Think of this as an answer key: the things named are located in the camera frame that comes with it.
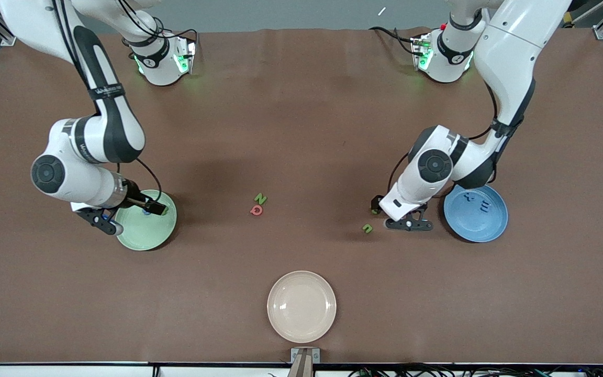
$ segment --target green light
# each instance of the green light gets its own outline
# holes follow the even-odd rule
[[[187,72],[187,59],[184,57],[178,57],[178,55],[174,55],[176,65],[178,66],[178,71],[181,73]]]
[[[464,70],[466,71],[467,69],[469,69],[469,63],[471,63],[471,58],[474,57],[474,52],[472,51],[472,53],[469,55],[469,58],[467,58],[467,64],[464,66]]]
[[[137,58],[136,55],[134,55],[134,62],[136,62],[136,65],[139,67],[139,72],[144,74],[143,69],[141,68],[141,63],[139,62],[139,58]]]
[[[427,69],[429,67],[429,62],[431,61],[431,58],[433,58],[433,57],[434,57],[434,51],[431,48],[429,48],[427,50],[427,52],[424,55],[422,55],[422,57],[420,58],[420,64],[419,64],[420,69],[422,69],[422,70]]]

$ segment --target black strap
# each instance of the black strap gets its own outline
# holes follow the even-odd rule
[[[469,139],[460,136],[457,144],[455,144],[455,149],[450,153],[450,160],[453,162],[453,165],[457,164],[457,161],[462,157],[462,153],[464,153],[464,150],[467,148],[467,143],[469,143]]]
[[[91,117],[82,117],[76,123],[76,129],[74,130],[74,143],[76,143],[76,147],[79,149],[79,153],[83,157],[83,160],[90,162],[91,164],[101,164],[101,161],[98,161],[96,158],[88,150],[88,146],[85,143],[85,126],[88,124],[88,120]]]
[[[518,121],[514,122],[514,124],[511,126],[508,124],[503,124],[502,122],[498,121],[495,118],[495,119],[493,119],[493,122],[490,124],[490,128],[492,128],[496,132],[495,136],[497,138],[501,138],[502,136],[506,136],[507,138],[510,138],[515,133],[515,130],[518,129],[518,126],[521,125],[522,120],[524,120],[524,117],[521,117],[520,119],[518,119]]]
[[[452,65],[462,64],[462,62],[464,62],[464,60],[473,52],[473,48],[469,51],[460,52],[446,46],[443,42],[443,31],[439,34],[436,44],[439,47],[441,55],[445,56],[445,58],[448,59],[448,63]]]
[[[153,53],[152,55],[140,55],[138,53],[134,53],[134,56],[137,58],[139,63],[143,64],[144,66],[149,68],[157,68],[160,66],[162,59],[167,57],[169,48],[169,40],[164,40],[162,47],[156,53]]]
[[[160,25],[160,22],[158,22],[157,19],[155,19],[155,32],[151,34],[155,34],[154,36],[150,36],[148,39],[144,40],[144,41],[127,41],[127,44],[130,45],[131,47],[146,47],[149,45],[152,45],[153,42],[160,38],[160,33],[162,32],[162,26]]]
[[[481,22],[481,19],[483,19],[483,12],[481,12],[480,9],[476,10],[476,12],[474,13],[474,21],[469,25],[460,25],[457,22],[453,21],[452,15],[448,16],[448,21],[450,22],[450,25],[453,28],[455,28],[457,30],[461,30],[461,31],[468,31],[473,28],[476,28],[476,25],[478,25],[478,23]]]
[[[122,84],[109,84],[105,86],[99,86],[99,88],[94,88],[88,90],[88,94],[93,101],[98,99],[106,99],[106,98],[115,98],[117,96],[125,95],[125,88],[122,87]]]

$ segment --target table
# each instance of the table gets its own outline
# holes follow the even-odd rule
[[[69,64],[3,48],[0,362],[288,360],[266,297],[311,270],[338,299],[312,343],[325,362],[603,363],[603,41],[589,29],[558,30],[539,58],[493,184],[509,227],[487,244],[456,239],[438,201],[432,232],[369,212],[422,129],[490,124],[476,70],[433,83],[374,31],[263,30],[202,35],[195,75],[155,87],[119,36],[102,41],[179,224],[132,252],[36,191],[50,126],[93,107]],[[137,164],[122,173],[155,187]]]

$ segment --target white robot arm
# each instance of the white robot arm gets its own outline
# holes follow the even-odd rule
[[[450,5],[448,23],[441,29],[420,36],[414,47],[416,68],[440,83],[450,83],[469,68],[474,46],[486,21],[482,9],[496,9],[504,0],[445,0]]]
[[[500,108],[488,136],[479,144],[443,126],[422,131],[409,152],[409,165],[378,201],[378,206],[392,218],[386,226],[416,230],[416,224],[421,222],[407,225],[411,213],[421,207],[424,210],[447,181],[473,189],[486,184],[495,174],[496,163],[521,124],[533,95],[533,69],[539,52],[559,26],[570,2],[505,0],[475,48],[478,72],[494,91]]]
[[[92,116],[55,122],[46,150],[31,167],[34,185],[71,202],[77,214],[111,235],[122,232],[111,220],[118,208],[137,205],[161,215],[164,205],[99,165],[136,160],[146,139],[106,51],[84,28],[70,0],[0,0],[0,9],[19,40],[76,66],[97,110]],[[111,216],[105,217],[105,208]]]
[[[72,3],[81,14],[98,19],[122,34],[134,52],[139,72],[149,83],[172,84],[191,71],[196,40],[172,34],[159,19],[142,11],[161,0],[72,0]]]

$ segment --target wire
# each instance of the wire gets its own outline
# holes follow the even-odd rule
[[[417,57],[421,57],[423,55],[422,52],[412,51],[412,50],[409,50],[408,48],[406,48],[406,46],[404,46],[404,42],[401,41],[401,38],[399,37],[399,34],[397,33],[397,28],[395,28],[395,37],[397,38],[397,41],[399,41],[399,45],[404,49],[404,51],[411,53],[411,55],[415,55]]]
[[[380,26],[374,26],[373,28],[369,28],[369,30],[383,31],[384,33],[391,36],[392,38],[395,38],[397,41],[399,41],[399,45],[404,49],[404,51],[411,53],[411,55],[416,55],[417,57],[421,57],[423,55],[423,53],[421,53],[421,52],[412,51],[412,50],[409,50],[408,48],[406,48],[406,46],[404,46],[404,42],[406,41],[408,43],[411,43],[411,38],[417,38],[417,37],[422,36],[427,33],[417,34],[415,36],[411,36],[410,38],[402,38],[399,36],[399,33],[397,32],[397,28],[395,28],[394,33],[392,31],[389,31],[388,29],[381,28]]]
[[[153,173],[153,170],[151,170],[148,165],[146,165],[146,163],[144,163],[143,161],[141,161],[140,158],[137,157],[136,159],[139,164],[141,164],[144,168],[146,168],[146,170],[148,170],[148,172],[150,173],[151,176],[153,176],[153,179],[155,180],[155,183],[158,184],[158,197],[155,199],[155,201],[157,202],[158,200],[160,200],[160,197],[162,196],[162,185],[160,183],[160,180],[158,179],[158,176],[155,175],[155,173]]]
[[[381,28],[380,26],[374,26],[373,28],[369,28],[369,30],[376,30],[376,31],[382,31],[384,33],[386,33],[387,35],[391,36],[392,38],[397,38],[400,41],[407,41],[410,42],[411,38],[419,38],[420,36],[424,36],[425,34],[428,33],[420,33],[420,34],[416,34],[414,36],[411,36],[409,38],[404,38],[404,37],[400,37],[399,34],[395,34],[392,31],[385,29],[385,28]]]
[[[495,164],[495,169],[494,169],[494,171],[493,171],[493,178],[492,178],[492,179],[490,179],[490,181],[488,181],[488,183],[495,182],[495,181],[496,181],[496,179],[497,179],[497,164]]]
[[[409,42],[411,41],[410,39],[402,38],[400,36],[395,36],[395,34],[392,31],[390,31],[386,28],[381,28],[380,26],[374,26],[373,28],[369,28],[369,30],[382,31],[382,32],[386,33],[387,35],[391,36],[392,38],[398,38],[400,41],[409,41]]]
[[[387,181],[387,191],[386,191],[386,193],[390,192],[390,187],[392,187],[392,177],[395,176],[395,172],[397,171],[399,165],[401,165],[402,161],[404,161],[404,159],[407,158],[407,157],[409,157],[409,152],[406,152],[406,154],[399,159],[399,162],[397,162],[397,165],[395,165],[395,168],[392,169],[392,173],[390,173],[390,179]]]
[[[490,99],[493,100],[493,119],[497,119],[497,100],[495,100],[495,93],[493,92],[493,89],[490,88],[490,85],[488,85],[488,83],[486,83],[485,81],[483,81],[483,83],[485,84],[485,87],[488,88],[488,93],[490,93]],[[475,140],[478,138],[482,138],[483,136],[485,136],[485,134],[487,134],[488,132],[490,132],[490,129],[492,127],[488,126],[488,128],[481,132],[480,134],[473,136],[471,138],[469,138],[469,140]]]
[[[62,2],[62,9],[64,10],[65,24],[62,24],[62,17],[60,17],[60,9],[57,5],[57,0],[52,0],[52,5],[53,5],[53,9],[55,10],[55,17],[57,17],[58,25],[60,26],[62,40],[64,40],[64,47],[66,48],[67,53],[69,53],[71,62],[74,64],[74,67],[75,67],[76,71],[79,73],[81,80],[83,81],[85,86],[88,86],[88,88],[89,88],[87,79],[85,78],[85,74],[81,67],[81,63],[79,63],[79,60],[77,59],[77,55],[75,55],[75,50],[72,49],[71,46],[69,45],[70,40],[71,40],[71,43],[73,43],[73,39],[70,39],[67,37],[67,30],[69,31],[69,34],[71,34],[70,27],[69,27],[69,19],[67,19],[67,16],[66,16],[66,7],[64,6],[64,0],[60,0],[60,1]]]
[[[157,30],[152,30],[152,29],[148,28],[148,26],[146,26],[146,28],[148,28],[148,30],[146,30],[146,29],[142,28],[141,25],[138,22],[136,22],[136,20],[134,20],[134,17],[132,17],[132,13],[134,13],[134,15],[136,15],[137,13],[136,13],[136,10],[134,10],[134,8],[132,8],[132,6],[129,5],[127,0],[118,0],[118,3],[120,3],[120,7],[122,7],[122,9],[125,11],[125,13],[127,14],[127,17],[129,17],[129,19],[132,21],[132,23],[134,23],[134,25],[136,25],[137,28],[141,29],[141,31],[148,34],[148,36],[158,37],[158,38],[163,38],[163,39],[172,39],[172,38],[177,38],[179,36],[182,36],[185,33],[192,31],[194,33],[194,38],[195,38],[194,41],[199,40],[199,33],[195,29],[187,29],[185,31],[181,31],[180,33],[173,34],[171,36],[165,36],[163,33],[157,33]],[[162,21],[160,19],[158,19],[157,17],[153,17],[153,19],[155,19],[155,22],[160,23],[160,28],[162,29],[162,31],[169,31],[169,32],[173,33],[170,29],[164,28],[164,24],[162,23]]]
[[[455,186],[457,186],[457,183],[453,183],[453,186],[450,189],[448,189],[448,191],[446,191],[445,193],[443,193],[442,195],[434,195],[432,197],[432,199],[443,199],[443,198],[445,198],[446,196],[448,196],[448,194],[450,194],[450,193],[453,192],[453,190],[455,189]]]

